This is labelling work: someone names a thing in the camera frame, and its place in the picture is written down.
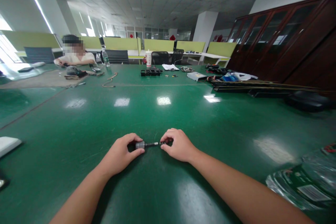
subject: screwdriver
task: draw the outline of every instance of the screwdriver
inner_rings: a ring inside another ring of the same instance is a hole
[[[154,143],[145,143],[145,141],[142,142],[138,142],[135,144],[135,148],[136,149],[144,149],[147,146],[155,146],[155,145],[159,145],[161,146],[162,144],[166,144],[166,142],[154,142]]]

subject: hand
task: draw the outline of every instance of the hand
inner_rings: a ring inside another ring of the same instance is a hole
[[[173,145],[161,145],[161,149],[169,154],[169,156],[182,162],[190,162],[199,150],[191,143],[186,134],[180,130],[171,128],[162,136],[160,142],[173,141]]]
[[[129,152],[127,145],[133,141],[141,142],[142,139],[135,133],[130,133],[118,138],[101,160],[97,169],[109,178],[124,170],[130,162],[145,152],[144,149]]]

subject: person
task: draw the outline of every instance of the person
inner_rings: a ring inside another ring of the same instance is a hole
[[[82,40],[76,35],[65,35],[63,41],[63,56],[54,60],[56,65],[96,65],[95,56],[85,50]]]
[[[172,146],[164,144],[161,149],[171,157],[188,162],[197,169],[243,223],[314,223],[265,185],[198,150],[182,130],[171,128],[161,138],[161,142],[171,140]],[[144,149],[128,152],[127,145],[133,141],[140,142],[142,139],[135,133],[117,139],[50,224],[91,223],[107,181],[145,152]]]

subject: office chair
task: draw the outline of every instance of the office chair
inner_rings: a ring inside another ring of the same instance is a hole
[[[127,50],[105,50],[111,64],[129,64]]]
[[[171,63],[174,65],[175,63],[177,63],[178,65],[182,65],[183,53],[184,53],[183,49],[174,49]]]
[[[25,47],[27,63],[36,62],[54,63],[54,54],[51,47]]]
[[[152,64],[162,65],[169,64],[169,53],[168,52],[152,52]]]

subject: white paper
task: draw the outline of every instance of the white paper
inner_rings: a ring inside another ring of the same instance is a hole
[[[162,66],[165,70],[170,70],[170,69],[179,70],[175,65],[162,64]]]

